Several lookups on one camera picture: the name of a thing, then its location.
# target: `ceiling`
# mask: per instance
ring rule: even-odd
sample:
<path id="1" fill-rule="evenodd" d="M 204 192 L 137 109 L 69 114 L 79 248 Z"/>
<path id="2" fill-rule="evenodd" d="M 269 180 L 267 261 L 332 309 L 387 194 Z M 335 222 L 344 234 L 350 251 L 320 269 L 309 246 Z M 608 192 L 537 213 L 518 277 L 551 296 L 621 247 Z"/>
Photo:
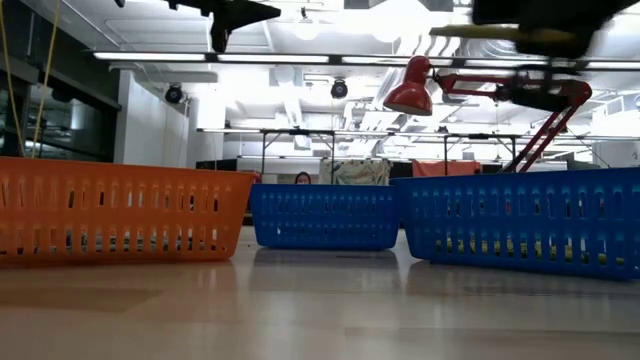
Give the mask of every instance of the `ceiling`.
<path id="1" fill-rule="evenodd" d="M 55 1 L 22 1 L 41 15 L 49 19 L 53 17 Z M 213 19 L 201 17 L 197 10 L 180 7 L 179 11 L 173 11 L 160 0 L 127 0 L 124 9 L 109 0 L 62 1 L 60 27 L 94 50 L 208 51 L 210 48 L 209 27 Z M 282 8 L 283 15 L 234 31 L 227 52 L 516 55 L 509 52 L 508 44 L 425 35 L 431 27 L 468 22 L 468 7 L 464 6 L 456 7 L 453 13 L 444 13 L 431 12 L 418 0 L 387 0 L 368 10 L 345 10 L 344 0 L 276 0 L 267 3 Z M 301 6 L 308 9 L 310 20 L 300 22 Z M 598 35 L 589 57 L 637 59 L 640 56 L 640 32 L 637 31 L 640 25 L 637 24 L 640 24 L 640 13 L 636 14 L 634 9 L 616 17 L 606 31 Z M 381 112 L 367 111 L 367 108 L 380 109 L 379 100 L 401 76 L 401 70 L 380 67 L 297 66 L 296 78 L 304 80 L 309 75 L 326 75 L 327 81 L 299 81 L 300 87 L 293 94 L 278 86 L 270 65 L 147 64 L 137 69 L 144 70 L 137 74 L 142 81 L 157 81 L 168 74 L 181 74 L 185 79 L 191 79 L 193 76 L 187 75 L 215 73 L 216 86 L 224 89 L 221 93 L 225 94 L 227 119 L 236 127 L 257 123 L 268 127 L 269 121 L 277 121 L 278 114 L 291 117 L 292 111 L 299 111 L 308 114 L 304 117 L 309 120 L 305 123 L 309 128 L 330 126 L 334 124 L 331 119 L 338 116 L 343 118 L 339 124 L 351 126 L 351 130 L 354 124 L 359 124 L 360 130 L 384 130 L 396 124 L 399 130 L 404 131 L 434 131 L 446 125 L 450 132 L 526 133 L 535 131 L 540 120 L 549 116 L 542 111 L 507 103 L 495 106 L 491 100 L 478 98 L 465 99 L 462 107 L 436 105 L 434 116 L 430 118 L 399 117 L 399 114 L 389 117 L 381 115 Z M 329 95 L 336 77 L 346 79 L 349 86 L 346 99 L 334 100 Z M 638 73 L 588 73 L 585 79 L 594 89 L 593 101 L 583 106 L 570 123 L 572 129 L 580 134 L 592 133 L 590 126 L 594 112 L 606 108 L 612 101 L 624 102 L 625 96 L 635 96 L 636 91 L 640 91 Z M 247 82 L 252 86 L 242 86 Z M 187 87 L 194 93 L 197 93 L 197 88 Z M 434 93 L 434 102 L 442 104 L 441 93 Z M 290 141 L 285 137 L 279 140 Z M 368 144 L 357 147 L 361 152 L 373 148 L 369 146 L 371 141 L 349 140 L 341 147 L 345 153 L 353 153 L 349 150 L 353 142 Z M 383 141 L 382 148 L 386 146 L 386 150 L 396 152 L 398 146 L 390 143 L 393 141 Z M 412 142 L 409 145 L 418 147 L 412 150 L 415 153 L 435 151 L 426 145 L 420 148 L 422 145 L 416 144 Z"/>

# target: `orange basket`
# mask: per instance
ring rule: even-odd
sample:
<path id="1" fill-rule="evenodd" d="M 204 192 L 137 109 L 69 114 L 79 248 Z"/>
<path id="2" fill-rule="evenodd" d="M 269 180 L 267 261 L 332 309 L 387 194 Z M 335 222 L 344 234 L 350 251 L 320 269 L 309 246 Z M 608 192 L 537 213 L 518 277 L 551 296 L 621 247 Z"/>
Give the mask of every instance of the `orange basket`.
<path id="1" fill-rule="evenodd" d="M 0 158 L 0 265 L 235 253 L 253 174 Z"/>

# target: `red metal arm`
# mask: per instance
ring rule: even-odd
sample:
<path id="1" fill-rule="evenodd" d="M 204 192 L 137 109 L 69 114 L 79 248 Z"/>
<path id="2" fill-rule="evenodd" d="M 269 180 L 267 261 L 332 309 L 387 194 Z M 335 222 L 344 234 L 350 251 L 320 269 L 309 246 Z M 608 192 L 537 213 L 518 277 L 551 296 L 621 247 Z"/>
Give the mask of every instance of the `red metal arm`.
<path id="1" fill-rule="evenodd" d="M 498 85 L 509 85 L 513 82 L 513 77 L 499 77 L 499 76 L 476 76 L 476 75 L 460 75 L 460 74 L 450 74 L 440 76 L 437 79 L 438 84 L 442 88 L 442 91 L 445 94 L 449 95 L 470 95 L 470 96 L 486 96 L 494 101 L 502 101 L 503 94 L 500 94 L 499 91 L 479 91 L 479 90 L 465 90 L 465 89 L 455 89 L 455 85 L 459 81 L 464 82 L 480 82 L 480 83 L 492 83 Z M 520 85 L 530 85 L 530 86 L 540 86 L 542 85 L 542 80 L 533 80 L 520 78 L 518 79 Z M 533 149 L 533 147 L 542 139 L 542 143 L 538 148 L 533 152 L 533 155 L 529 157 L 524 166 L 520 169 L 520 172 L 526 172 L 531 165 L 540 157 L 544 149 L 551 143 L 554 137 L 558 135 L 561 129 L 563 129 L 569 119 L 576 113 L 578 108 L 582 106 L 589 98 L 591 97 L 591 87 L 584 81 L 578 80 L 552 80 L 551 86 L 554 88 L 560 88 L 558 95 L 567 96 L 569 98 L 569 107 L 563 112 L 564 115 L 560 118 L 560 120 L 555 124 L 556 120 L 561 112 L 554 112 L 547 119 L 547 121 L 542 125 L 540 130 L 533 136 L 531 141 L 525 146 L 524 149 L 515 157 L 515 159 L 509 163 L 505 168 L 505 172 L 514 172 L 520 162 L 524 160 L 529 152 Z"/>

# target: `security camera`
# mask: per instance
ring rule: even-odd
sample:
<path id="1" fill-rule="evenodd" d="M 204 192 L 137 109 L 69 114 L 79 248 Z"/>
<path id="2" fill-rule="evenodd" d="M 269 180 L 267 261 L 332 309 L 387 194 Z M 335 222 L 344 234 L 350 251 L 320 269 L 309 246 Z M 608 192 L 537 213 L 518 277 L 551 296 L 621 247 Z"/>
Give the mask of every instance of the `security camera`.
<path id="1" fill-rule="evenodd" d="M 331 97 L 334 99 L 344 99 L 349 93 L 349 88 L 344 79 L 336 79 L 331 87 Z"/>
<path id="2" fill-rule="evenodd" d="M 169 104 L 180 104 L 185 99 L 185 93 L 182 91 L 182 84 L 171 84 L 169 85 L 169 89 L 164 94 L 164 99 L 167 100 Z"/>

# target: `floor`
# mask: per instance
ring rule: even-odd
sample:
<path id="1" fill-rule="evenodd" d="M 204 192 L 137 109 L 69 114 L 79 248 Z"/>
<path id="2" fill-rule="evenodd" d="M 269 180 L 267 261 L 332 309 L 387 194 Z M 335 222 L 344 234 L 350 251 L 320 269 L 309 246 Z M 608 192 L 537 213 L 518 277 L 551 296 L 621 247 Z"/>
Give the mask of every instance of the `floor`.
<path id="1" fill-rule="evenodd" d="M 640 286 L 261 249 L 0 271 L 2 359 L 640 359 Z"/>

